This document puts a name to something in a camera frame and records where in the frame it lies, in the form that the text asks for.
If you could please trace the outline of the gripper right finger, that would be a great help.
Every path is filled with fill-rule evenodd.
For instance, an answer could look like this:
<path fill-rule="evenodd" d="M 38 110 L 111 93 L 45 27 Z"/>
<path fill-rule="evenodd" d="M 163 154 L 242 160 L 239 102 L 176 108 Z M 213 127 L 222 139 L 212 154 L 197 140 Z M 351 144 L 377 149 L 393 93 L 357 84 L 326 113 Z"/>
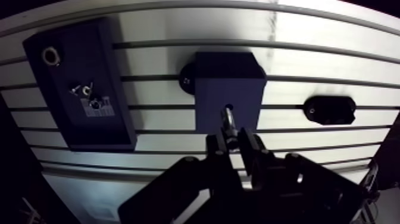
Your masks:
<path fill-rule="evenodd" d="M 255 223 L 351 223 L 367 196 L 364 187 L 298 153 L 276 156 L 248 129 L 237 139 L 252 185 L 243 203 Z"/>

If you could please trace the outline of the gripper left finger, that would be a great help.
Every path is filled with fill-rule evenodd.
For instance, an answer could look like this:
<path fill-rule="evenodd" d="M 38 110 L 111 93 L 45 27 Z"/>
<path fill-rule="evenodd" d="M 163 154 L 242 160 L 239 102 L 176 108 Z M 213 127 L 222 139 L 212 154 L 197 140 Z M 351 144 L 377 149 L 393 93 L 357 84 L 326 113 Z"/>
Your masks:
<path fill-rule="evenodd" d="M 119 208 L 121 223 L 172 223 L 199 196 L 211 191 L 214 220 L 229 220 L 244 195 L 240 177 L 232 166 L 226 135 L 206 137 L 203 160 L 184 157 L 131 196 Z"/>

